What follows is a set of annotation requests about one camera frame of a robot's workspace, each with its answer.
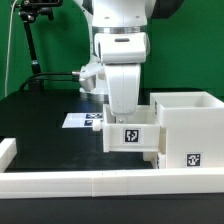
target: white box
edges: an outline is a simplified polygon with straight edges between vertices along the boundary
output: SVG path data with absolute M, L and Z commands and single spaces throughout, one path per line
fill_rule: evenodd
M 166 168 L 224 166 L 223 102 L 206 92 L 153 93 L 150 100 L 166 132 Z
M 160 126 L 149 106 L 137 106 L 126 123 L 115 123 L 109 105 L 103 107 L 104 152 L 157 152 Z

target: black table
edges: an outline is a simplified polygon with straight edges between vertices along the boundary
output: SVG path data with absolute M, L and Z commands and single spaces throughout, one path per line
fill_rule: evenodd
M 67 113 L 101 111 L 77 91 L 11 94 L 0 102 L 0 136 L 15 137 L 18 152 L 6 172 L 151 168 L 142 153 L 103 153 L 102 132 L 62 129 Z M 224 194 L 10 199 L 0 200 L 0 223 L 223 224 L 223 208 Z

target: white plastic block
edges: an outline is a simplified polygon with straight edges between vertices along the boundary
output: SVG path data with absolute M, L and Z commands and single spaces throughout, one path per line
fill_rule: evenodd
M 157 169 L 128 173 L 128 195 L 223 192 L 223 168 Z
M 224 167 L 224 103 L 206 92 L 152 93 L 166 168 Z
M 115 123 L 110 107 L 103 107 L 104 151 L 157 152 L 160 126 L 149 106 L 137 106 L 126 123 Z
M 126 172 L 106 171 L 101 176 L 93 177 L 92 196 L 127 195 Z
M 224 103 L 206 92 L 152 93 L 150 105 L 162 127 L 224 124 Z
M 92 196 L 88 172 L 7 173 L 0 175 L 0 198 Z
M 0 143 L 0 173 L 6 170 L 16 153 L 16 139 L 6 138 Z

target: black tabletop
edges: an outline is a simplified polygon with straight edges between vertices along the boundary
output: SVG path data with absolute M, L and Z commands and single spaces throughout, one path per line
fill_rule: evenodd
M 0 136 L 15 137 L 7 172 L 146 169 L 142 153 L 103 153 L 102 131 L 62 128 L 67 113 L 102 112 L 78 91 L 15 92 L 0 102 Z

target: open box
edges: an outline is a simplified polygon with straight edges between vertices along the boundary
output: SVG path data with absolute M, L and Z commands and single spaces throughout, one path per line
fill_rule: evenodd
M 150 102 L 162 168 L 224 167 L 223 102 L 206 92 L 153 93 Z

